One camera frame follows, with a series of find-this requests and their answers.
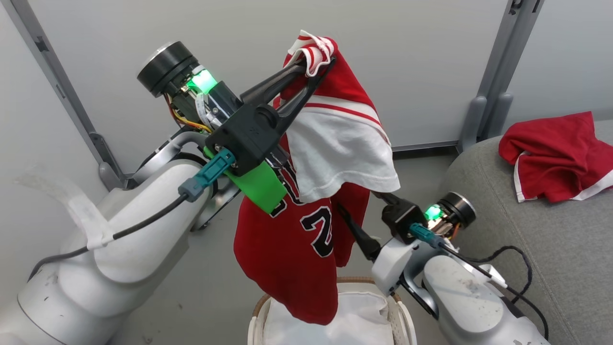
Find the teal connector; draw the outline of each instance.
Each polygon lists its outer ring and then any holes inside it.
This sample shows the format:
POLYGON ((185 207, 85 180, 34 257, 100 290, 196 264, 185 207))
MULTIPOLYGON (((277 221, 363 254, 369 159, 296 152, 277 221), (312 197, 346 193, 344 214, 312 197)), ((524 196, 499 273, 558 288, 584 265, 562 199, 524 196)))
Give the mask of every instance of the teal connector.
POLYGON ((411 224, 409 231, 411 232, 411 235, 415 236, 415 238, 426 242, 433 248, 438 248, 441 243, 443 245, 445 243, 441 237, 419 223, 411 224))
POLYGON ((221 149, 200 171, 179 186, 179 194, 188 196, 187 201, 198 200, 204 190, 228 170, 236 158, 228 149, 221 149))

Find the gray ottoman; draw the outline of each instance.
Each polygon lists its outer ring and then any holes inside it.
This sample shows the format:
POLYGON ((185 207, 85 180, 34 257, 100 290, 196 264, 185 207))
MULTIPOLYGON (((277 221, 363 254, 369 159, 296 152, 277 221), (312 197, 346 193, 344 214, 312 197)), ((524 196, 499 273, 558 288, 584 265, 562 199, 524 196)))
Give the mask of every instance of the gray ottoman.
MULTIPOLYGON (((596 136, 613 144, 613 120, 596 122, 596 136)), ((508 244, 526 252, 534 269, 526 297, 547 317, 552 344, 613 344, 613 190, 585 201, 520 204, 513 168, 498 156, 499 140, 478 143, 446 174, 442 191, 464 195, 477 211, 477 221, 455 244, 470 257, 508 244)), ((527 275, 519 254, 507 251, 493 264, 521 290, 527 275)), ((517 305, 543 332, 536 313, 517 305)))

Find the yellow wire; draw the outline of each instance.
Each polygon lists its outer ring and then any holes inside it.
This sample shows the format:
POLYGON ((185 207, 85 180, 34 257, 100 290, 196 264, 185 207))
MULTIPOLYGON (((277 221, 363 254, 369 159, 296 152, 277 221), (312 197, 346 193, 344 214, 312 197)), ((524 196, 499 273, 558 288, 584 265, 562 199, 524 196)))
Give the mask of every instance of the yellow wire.
MULTIPOLYGON (((172 103, 172 97, 170 97, 170 95, 167 95, 167 96, 168 96, 168 102, 172 103)), ((209 132, 209 133, 213 132, 209 127, 207 127, 205 125, 189 121, 187 118, 184 118, 184 117, 180 116, 175 109, 172 109, 172 113, 173 113, 173 115, 175 116, 175 118, 177 120, 185 123, 188 126, 195 127, 195 128, 198 128, 199 130, 203 130, 203 131, 206 131, 206 132, 209 132)))

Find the white tape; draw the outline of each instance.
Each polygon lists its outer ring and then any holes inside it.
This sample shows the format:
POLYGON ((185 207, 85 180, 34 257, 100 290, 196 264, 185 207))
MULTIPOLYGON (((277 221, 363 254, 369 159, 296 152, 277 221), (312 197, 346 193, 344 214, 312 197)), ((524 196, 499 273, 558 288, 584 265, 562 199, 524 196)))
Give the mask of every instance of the white tape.
POLYGON ((196 95, 196 111, 198 112, 198 117, 200 121, 204 123, 205 126, 211 128, 211 123, 207 119, 207 108, 205 107, 204 94, 199 93, 196 95))
POLYGON ((83 190, 68 178, 35 166, 26 170, 14 183, 40 190, 62 203, 72 221, 87 237, 87 249, 102 248, 113 241, 113 228, 83 190))

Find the metal frame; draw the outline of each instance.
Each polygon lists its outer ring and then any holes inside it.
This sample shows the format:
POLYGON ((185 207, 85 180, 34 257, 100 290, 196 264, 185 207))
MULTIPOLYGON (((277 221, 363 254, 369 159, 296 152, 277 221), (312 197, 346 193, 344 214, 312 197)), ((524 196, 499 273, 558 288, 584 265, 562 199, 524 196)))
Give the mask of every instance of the metal frame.
POLYGON ((470 103, 458 151, 499 136, 513 102, 507 92, 545 0, 508 0, 477 95, 470 103))
POLYGON ((129 175, 121 171, 104 137, 96 132, 28 0, 0 0, 0 2, 32 51, 32 55, 54 88, 91 154, 100 164, 99 174, 105 186, 109 190, 114 187, 125 187, 129 175))

